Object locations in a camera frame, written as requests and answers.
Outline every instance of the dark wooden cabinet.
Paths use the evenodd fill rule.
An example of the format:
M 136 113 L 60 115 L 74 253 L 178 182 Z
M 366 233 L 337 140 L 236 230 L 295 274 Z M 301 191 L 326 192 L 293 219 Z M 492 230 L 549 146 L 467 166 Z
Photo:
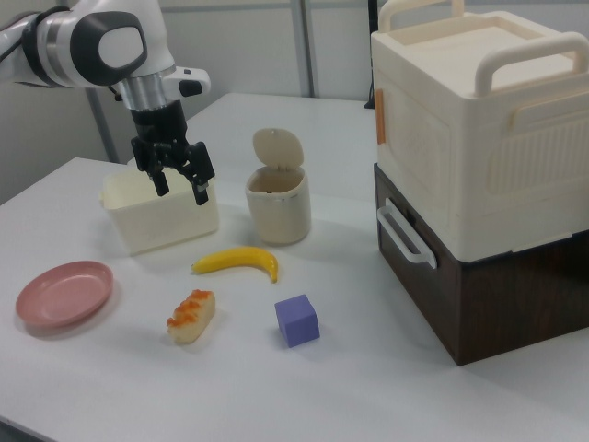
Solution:
M 390 199 L 435 255 L 436 269 L 407 261 L 378 225 L 381 252 L 458 365 L 589 326 L 589 231 L 460 262 L 377 165 L 375 190 L 377 208 Z

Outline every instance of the pink plate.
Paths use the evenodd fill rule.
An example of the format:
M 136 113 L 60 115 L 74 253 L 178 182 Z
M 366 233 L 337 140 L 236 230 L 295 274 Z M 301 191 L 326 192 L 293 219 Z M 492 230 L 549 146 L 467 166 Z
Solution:
M 17 299 L 17 314 L 29 325 L 60 327 L 95 312 L 112 292 L 112 271 L 100 262 L 55 267 L 33 279 Z

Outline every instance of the storage box handle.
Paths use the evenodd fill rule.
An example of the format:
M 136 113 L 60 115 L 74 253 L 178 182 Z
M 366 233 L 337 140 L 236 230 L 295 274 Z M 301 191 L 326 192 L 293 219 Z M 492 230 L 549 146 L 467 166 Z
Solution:
M 507 64 L 525 62 L 565 52 L 575 52 L 573 74 L 589 69 L 589 41 L 577 32 L 565 32 L 556 37 L 540 37 L 516 46 L 489 52 L 479 64 L 475 76 L 475 95 L 491 93 L 493 74 Z
M 385 215 L 390 215 L 393 218 L 393 221 L 397 223 L 397 226 L 403 231 L 407 238 L 409 238 L 409 240 L 420 253 L 413 253 L 411 250 L 409 250 L 403 240 L 398 236 L 395 229 L 390 225 Z M 437 261 L 435 260 L 432 250 L 427 246 L 427 244 L 425 244 L 425 242 L 423 242 L 423 239 L 419 236 L 415 229 L 411 227 L 403 214 L 388 198 L 385 202 L 385 205 L 376 211 L 376 218 L 378 219 L 378 222 L 383 227 L 383 229 L 393 240 L 393 242 L 397 245 L 401 253 L 403 253 L 403 256 L 405 256 L 407 261 L 416 264 L 420 262 L 427 262 L 432 266 L 433 269 L 437 267 Z
M 446 1 L 448 0 L 388 0 L 378 16 L 378 32 L 390 32 L 392 30 L 390 19 L 399 12 Z M 452 2 L 452 17 L 464 16 L 464 0 L 450 1 Z

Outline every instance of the purple cube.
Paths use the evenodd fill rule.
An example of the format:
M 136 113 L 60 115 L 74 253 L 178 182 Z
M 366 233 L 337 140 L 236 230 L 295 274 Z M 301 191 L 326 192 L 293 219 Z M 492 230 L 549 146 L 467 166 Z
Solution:
M 274 304 L 278 326 L 289 348 L 319 337 L 317 313 L 306 295 Z

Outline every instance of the yellow banana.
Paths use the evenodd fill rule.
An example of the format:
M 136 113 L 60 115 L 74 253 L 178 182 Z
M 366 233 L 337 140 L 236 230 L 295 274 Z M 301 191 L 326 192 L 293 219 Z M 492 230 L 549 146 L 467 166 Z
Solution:
M 273 283 L 278 281 L 278 260 L 269 251 L 259 247 L 236 247 L 200 258 L 192 265 L 195 273 L 209 273 L 240 265 L 265 269 Z

